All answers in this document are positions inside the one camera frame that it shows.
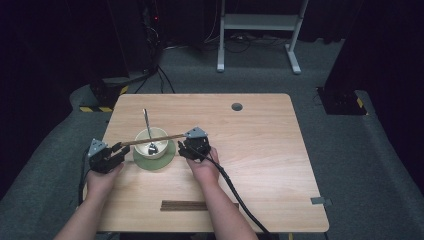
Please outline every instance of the gray carpet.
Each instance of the gray carpet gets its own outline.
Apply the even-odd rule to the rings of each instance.
[[[326,115],[317,97],[315,88],[324,85],[341,46],[298,42],[301,75],[292,74],[282,45],[227,52],[225,73],[216,72],[216,51],[194,48],[166,50],[160,66],[177,93],[291,96],[321,195],[333,202],[327,208],[328,239],[424,239],[423,196],[388,142],[367,93],[357,91],[366,116]],[[132,84],[128,92],[140,85]],[[163,90],[171,93],[166,81]],[[111,116],[78,110],[87,91],[84,86],[70,96],[74,111],[44,139],[0,202],[0,239],[51,239],[73,213],[83,150],[92,138],[103,137]],[[160,92],[155,75],[137,93]],[[322,233],[294,237],[325,239]]]

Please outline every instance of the small metal object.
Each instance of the small metal object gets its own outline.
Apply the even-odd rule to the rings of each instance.
[[[147,117],[147,110],[143,109],[144,112],[144,119],[146,120],[146,125],[147,125],[147,132],[149,133],[149,138],[152,139],[152,135],[150,134],[150,125],[149,125],[149,118]],[[149,145],[149,155],[154,155],[158,153],[158,147],[156,147],[156,145],[151,142]]]
[[[322,205],[324,205],[324,207],[328,207],[328,206],[332,206],[333,205],[333,201],[331,201],[331,199],[324,198],[324,197],[311,198],[311,202],[312,202],[313,205],[315,205],[315,204],[322,204]]]
[[[188,138],[198,138],[198,137],[207,137],[208,134],[205,131],[203,131],[201,128],[194,127],[190,131],[184,133],[184,136]]]
[[[88,157],[94,156],[97,153],[101,152],[106,147],[107,147],[106,143],[93,138],[93,140],[91,141],[90,149],[88,150],[87,156]]]

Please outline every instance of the chopstick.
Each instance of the chopstick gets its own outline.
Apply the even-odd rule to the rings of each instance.
[[[162,200],[160,211],[207,211],[206,202]]]
[[[157,141],[170,140],[170,139],[182,138],[182,137],[185,137],[185,135],[184,134],[178,134],[178,135],[152,138],[152,139],[150,139],[150,138],[149,139],[142,139],[142,140],[136,140],[136,141],[130,141],[130,142],[122,142],[121,146],[137,145],[137,144],[142,144],[142,143],[157,142]]]

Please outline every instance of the yellow black tape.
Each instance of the yellow black tape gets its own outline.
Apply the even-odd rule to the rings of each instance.
[[[364,107],[364,103],[362,102],[362,100],[360,98],[357,98],[356,99],[356,102],[358,103],[359,108],[363,108]]]
[[[122,95],[124,93],[126,93],[128,91],[128,86],[125,86],[121,89],[121,92],[119,93],[119,95]]]
[[[128,86],[125,86],[119,92],[122,95],[128,91]],[[113,108],[106,106],[80,106],[81,112],[113,112]]]
[[[112,112],[113,108],[110,107],[82,107],[80,106],[81,112]]]

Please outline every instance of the metal frame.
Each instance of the metal frame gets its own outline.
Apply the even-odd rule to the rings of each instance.
[[[221,6],[221,26],[219,35],[217,72],[224,72],[225,60],[225,29],[256,29],[256,30],[288,30],[293,31],[289,44],[285,45],[287,55],[294,74],[300,74],[300,66],[294,54],[294,47],[299,36],[306,7],[309,0],[303,0],[298,15],[252,15],[252,14],[225,14],[225,0]]]

